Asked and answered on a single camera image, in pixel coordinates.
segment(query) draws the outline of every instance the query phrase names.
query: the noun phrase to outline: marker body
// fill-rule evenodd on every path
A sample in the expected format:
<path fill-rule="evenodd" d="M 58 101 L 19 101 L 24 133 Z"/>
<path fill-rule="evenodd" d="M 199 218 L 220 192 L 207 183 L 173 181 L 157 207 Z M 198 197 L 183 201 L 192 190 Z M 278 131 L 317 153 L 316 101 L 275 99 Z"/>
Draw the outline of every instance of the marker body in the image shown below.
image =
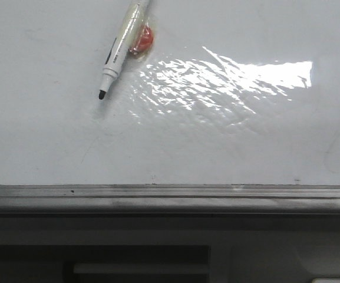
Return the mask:
<path fill-rule="evenodd" d="M 133 0 L 125 15 L 120 31 L 112 46 L 110 55 L 103 68 L 103 82 L 99 98 L 103 99 L 112 83 L 118 78 L 123 69 L 129 48 L 137 39 L 142 28 L 147 6 L 150 0 Z"/>

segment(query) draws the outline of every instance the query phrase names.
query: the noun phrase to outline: marker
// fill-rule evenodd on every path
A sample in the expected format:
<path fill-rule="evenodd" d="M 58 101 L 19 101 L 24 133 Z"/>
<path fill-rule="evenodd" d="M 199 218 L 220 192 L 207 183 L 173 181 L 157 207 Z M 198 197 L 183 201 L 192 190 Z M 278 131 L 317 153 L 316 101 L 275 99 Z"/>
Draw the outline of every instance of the marker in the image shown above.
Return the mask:
<path fill-rule="evenodd" d="M 150 0 L 133 0 L 130 4 L 103 68 L 103 82 L 99 93 L 100 100 L 104 99 L 112 83 L 120 75 L 129 48 L 134 44 L 138 32 L 142 29 L 149 3 Z"/>

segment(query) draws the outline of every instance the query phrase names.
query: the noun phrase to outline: black marker tip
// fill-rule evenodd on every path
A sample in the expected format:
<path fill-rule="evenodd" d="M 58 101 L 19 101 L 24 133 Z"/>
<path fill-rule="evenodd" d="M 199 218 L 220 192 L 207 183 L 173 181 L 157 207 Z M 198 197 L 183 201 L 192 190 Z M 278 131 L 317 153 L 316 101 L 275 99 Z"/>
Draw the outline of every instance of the black marker tip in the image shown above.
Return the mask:
<path fill-rule="evenodd" d="M 104 90 L 101 90 L 100 93 L 99 93 L 99 99 L 103 100 L 106 94 L 107 93 Z"/>

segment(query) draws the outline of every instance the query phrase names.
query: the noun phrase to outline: metal ledge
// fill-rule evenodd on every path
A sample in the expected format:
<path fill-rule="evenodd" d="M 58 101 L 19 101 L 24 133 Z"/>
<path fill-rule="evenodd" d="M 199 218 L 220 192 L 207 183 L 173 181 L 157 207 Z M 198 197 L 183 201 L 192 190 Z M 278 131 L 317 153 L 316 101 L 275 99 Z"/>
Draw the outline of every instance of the metal ledge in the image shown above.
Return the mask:
<path fill-rule="evenodd" d="M 340 186 L 0 186 L 6 213 L 339 214 Z"/>

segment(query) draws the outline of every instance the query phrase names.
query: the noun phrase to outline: whiteboard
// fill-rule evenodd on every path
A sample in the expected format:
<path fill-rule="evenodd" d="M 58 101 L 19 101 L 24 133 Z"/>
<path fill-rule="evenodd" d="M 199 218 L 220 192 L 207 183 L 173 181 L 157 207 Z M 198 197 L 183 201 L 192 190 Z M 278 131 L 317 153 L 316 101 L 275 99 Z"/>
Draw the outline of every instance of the whiteboard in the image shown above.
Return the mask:
<path fill-rule="evenodd" d="M 0 185 L 340 185 L 340 1 L 0 0 Z"/>

